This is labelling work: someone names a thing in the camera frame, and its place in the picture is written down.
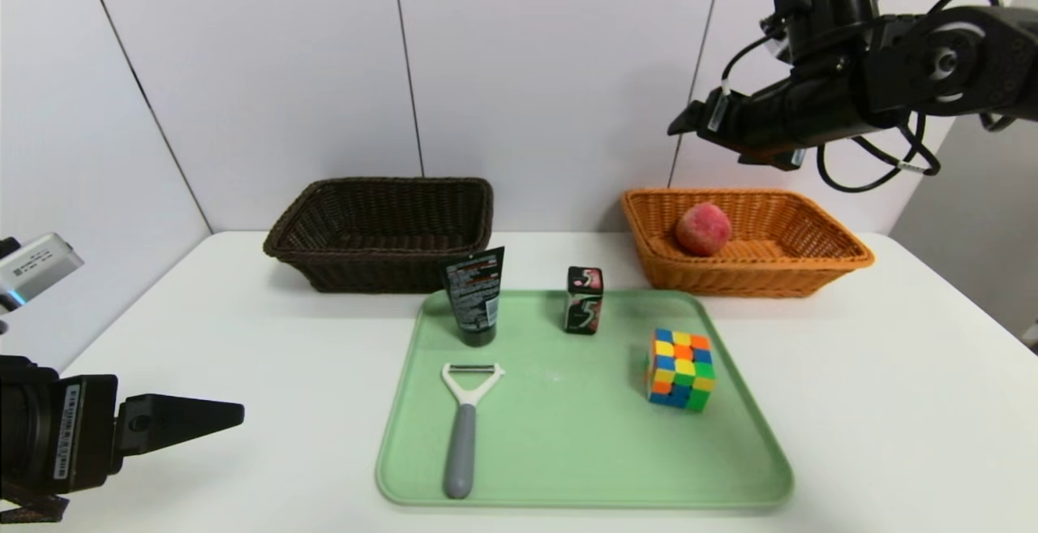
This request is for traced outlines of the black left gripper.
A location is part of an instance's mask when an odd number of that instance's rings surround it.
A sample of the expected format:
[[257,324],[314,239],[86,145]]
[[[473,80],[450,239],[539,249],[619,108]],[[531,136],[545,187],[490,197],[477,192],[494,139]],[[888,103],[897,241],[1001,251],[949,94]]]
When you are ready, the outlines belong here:
[[2,477],[29,492],[66,495],[99,488],[112,457],[130,456],[211,436],[240,426],[234,402],[138,395],[120,404],[110,374],[59,377],[23,356],[4,355]]

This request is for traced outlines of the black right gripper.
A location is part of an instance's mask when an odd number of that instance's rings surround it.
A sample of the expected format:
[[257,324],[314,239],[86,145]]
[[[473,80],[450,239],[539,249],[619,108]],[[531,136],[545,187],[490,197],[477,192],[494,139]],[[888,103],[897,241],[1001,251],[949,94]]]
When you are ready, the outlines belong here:
[[718,87],[705,104],[693,100],[671,119],[667,136],[696,133],[748,158],[798,153],[812,144],[793,133],[788,113],[790,86],[790,80],[782,80],[755,94],[723,94]]

